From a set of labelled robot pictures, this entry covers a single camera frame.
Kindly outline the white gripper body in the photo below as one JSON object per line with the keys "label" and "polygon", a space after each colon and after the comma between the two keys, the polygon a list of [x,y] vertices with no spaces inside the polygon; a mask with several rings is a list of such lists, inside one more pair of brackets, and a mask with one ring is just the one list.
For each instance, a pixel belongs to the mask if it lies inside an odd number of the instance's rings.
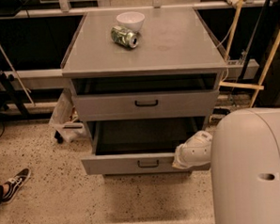
{"label": "white gripper body", "polygon": [[175,160],[188,166],[205,166],[210,162],[213,136],[207,131],[198,131],[184,144],[175,149]]}

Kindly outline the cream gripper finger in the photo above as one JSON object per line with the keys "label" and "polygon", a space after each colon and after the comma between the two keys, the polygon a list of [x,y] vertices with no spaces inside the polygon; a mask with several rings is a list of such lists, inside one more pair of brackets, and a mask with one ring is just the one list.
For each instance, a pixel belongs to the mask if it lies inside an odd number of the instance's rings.
{"label": "cream gripper finger", "polygon": [[173,168],[176,168],[176,169],[183,169],[183,170],[189,168],[188,165],[181,164],[181,163],[178,162],[177,160],[174,160],[174,161],[173,161],[172,167],[173,167]]}

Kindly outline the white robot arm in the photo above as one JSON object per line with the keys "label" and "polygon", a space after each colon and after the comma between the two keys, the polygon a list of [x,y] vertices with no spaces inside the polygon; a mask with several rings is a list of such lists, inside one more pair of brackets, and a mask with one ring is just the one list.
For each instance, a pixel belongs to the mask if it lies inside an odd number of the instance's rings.
{"label": "white robot arm", "polygon": [[173,168],[210,166],[215,224],[280,224],[280,108],[245,108],[176,147]]}

